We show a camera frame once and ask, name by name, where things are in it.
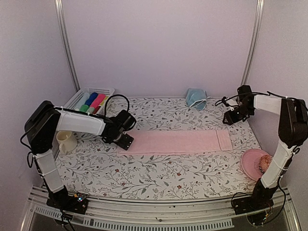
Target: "vertical metal pole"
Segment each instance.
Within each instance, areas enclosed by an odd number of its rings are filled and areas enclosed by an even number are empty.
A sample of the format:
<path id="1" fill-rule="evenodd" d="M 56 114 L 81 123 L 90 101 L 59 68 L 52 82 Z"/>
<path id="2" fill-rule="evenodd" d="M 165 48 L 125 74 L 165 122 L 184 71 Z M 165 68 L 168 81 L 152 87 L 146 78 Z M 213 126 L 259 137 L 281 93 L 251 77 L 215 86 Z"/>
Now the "vertical metal pole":
<path id="1" fill-rule="evenodd" d="M 247 57 L 247 61 L 246 61 L 245 70 L 244 70 L 243 78 L 242 78 L 242 81 L 241 81 L 241 85 L 245 85 L 248 81 L 253 57 L 254 57 L 254 54 L 255 54 L 255 49 L 256 49 L 256 46 L 257 46 L 257 39 L 258 39 L 260 27 L 261 27 L 263 6 L 264 6 L 264 0 L 258 0 L 257 1 L 255 24 L 254 24 L 251 44 L 250 44 L 250 48 L 249 48 L 249 53 L 248 53 L 248 57 Z"/>
<path id="2" fill-rule="evenodd" d="M 72 76 L 74 88 L 76 91 L 80 90 L 80 85 L 79 81 L 77 78 L 74 62 L 73 62 L 73 56 L 71 53 L 71 49 L 69 46 L 69 41 L 68 41 L 68 36 L 67 36 L 67 30 L 65 26 L 65 20 L 64 20 L 64 12 L 63 12 L 63 5 L 62 5 L 62 0 L 55 0 L 55 5 L 56 5 L 56 12 L 57 12 L 57 18 L 58 18 L 58 23 L 59 23 L 59 28 L 60 28 L 60 33 L 66 53 L 66 58 L 68 62 L 68 66 L 70 69 L 70 73 Z"/>

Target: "white wall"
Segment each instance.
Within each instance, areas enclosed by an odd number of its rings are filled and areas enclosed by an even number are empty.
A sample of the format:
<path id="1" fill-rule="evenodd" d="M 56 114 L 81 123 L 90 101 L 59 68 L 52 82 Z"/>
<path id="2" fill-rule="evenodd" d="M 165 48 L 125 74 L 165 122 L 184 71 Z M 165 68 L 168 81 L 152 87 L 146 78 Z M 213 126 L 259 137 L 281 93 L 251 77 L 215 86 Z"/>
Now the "white wall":
<path id="1" fill-rule="evenodd" d="M 20 230 L 32 185 L 40 182 L 19 143 L 25 122 L 43 100 L 61 105 L 73 94 L 54 1 L 1 1 L 1 231 Z"/>
<path id="2" fill-rule="evenodd" d="M 82 87 L 127 96 L 233 94 L 241 83 L 256 0 L 64 0 Z"/>
<path id="3" fill-rule="evenodd" d="M 308 0 L 267 0 L 248 84 L 253 91 L 272 91 L 308 104 Z M 256 112 L 251 118 L 261 147 L 274 154 L 278 116 Z M 308 141 L 286 173 L 287 186 L 302 230 L 308 230 Z"/>

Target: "table surface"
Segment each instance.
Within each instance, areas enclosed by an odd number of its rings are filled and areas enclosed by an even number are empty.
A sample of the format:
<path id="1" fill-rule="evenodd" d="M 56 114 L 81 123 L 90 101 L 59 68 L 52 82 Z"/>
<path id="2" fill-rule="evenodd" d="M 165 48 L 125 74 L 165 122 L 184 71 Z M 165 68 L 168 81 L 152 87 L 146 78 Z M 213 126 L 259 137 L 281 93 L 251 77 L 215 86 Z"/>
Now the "table surface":
<path id="1" fill-rule="evenodd" d="M 222 123 L 227 108 L 215 107 L 209 99 L 206 109 L 190 109 L 185 99 L 134 98 L 130 112 L 139 130 L 227 129 L 233 151 L 181 155 L 117 155 L 115 144 L 99 136 L 75 133 L 78 146 L 56 160 L 68 190 L 106 197 L 147 200 L 212 198 L 251 192 L 255 181 L 241 170 L 241 156 L 260 148 L 248 124 Z M 126 101 L 110 102 L 107 116 L 126 108 Z"/>

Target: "orange patterned ball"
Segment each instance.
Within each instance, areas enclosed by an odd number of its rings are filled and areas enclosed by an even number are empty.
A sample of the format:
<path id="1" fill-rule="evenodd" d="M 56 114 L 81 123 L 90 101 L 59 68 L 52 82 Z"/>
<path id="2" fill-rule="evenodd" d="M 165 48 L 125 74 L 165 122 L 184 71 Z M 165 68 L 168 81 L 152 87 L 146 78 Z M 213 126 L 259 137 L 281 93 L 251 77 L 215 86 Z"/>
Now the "orange patterned ball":
<path id="1" fill-rule="evenodd" d="M 271 155 L 264 155 L 260 159 L 259 168 L 262 173 L 265 173 L 268 170 L 271 160 L 273 157 Z"/>

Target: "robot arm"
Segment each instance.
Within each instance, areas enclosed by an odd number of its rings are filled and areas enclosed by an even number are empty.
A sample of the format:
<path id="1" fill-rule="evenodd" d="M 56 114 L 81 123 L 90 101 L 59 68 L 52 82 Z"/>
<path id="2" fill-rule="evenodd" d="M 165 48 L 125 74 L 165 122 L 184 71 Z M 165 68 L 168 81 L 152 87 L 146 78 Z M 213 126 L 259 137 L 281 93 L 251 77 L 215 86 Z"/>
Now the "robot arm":
<path id="1" fill-rule="evenodd" d="M 249 86 L 241 86 L 239 105 L 225 113 L 223 123 L 232 125 L 254 115 L 254 110 L 264 110 L 280 116 L 279 142 L 272 162 L 265 174 L 257 181 L 252 197 L 234 200 L 236 214 L 263 209 L 273 205 L 272 196 L 286 173 L 292 158 L 308 138 L 308 115 L 305 101 L 295 98 L 272 98 L 256 95 Z"/>
<path id="2" fill-rule="evenodd" d="M 106 143 L 116 143 L 127 150 L 133 138 L 124 133 L 134 127 L 136 119 L 125 110 L 117 116 L 107 118 L 69 109 L 54 107 L 44 101 L 25 125 L 26 135 L 33 153 L 34 162 L 49 191 L 47 204 L 62 210 L 85 213 L 87 200 L 68 195 L 62 183 L 52 153 L 52 141 L 60 130 L 85 132 L 99 135 Z"/>

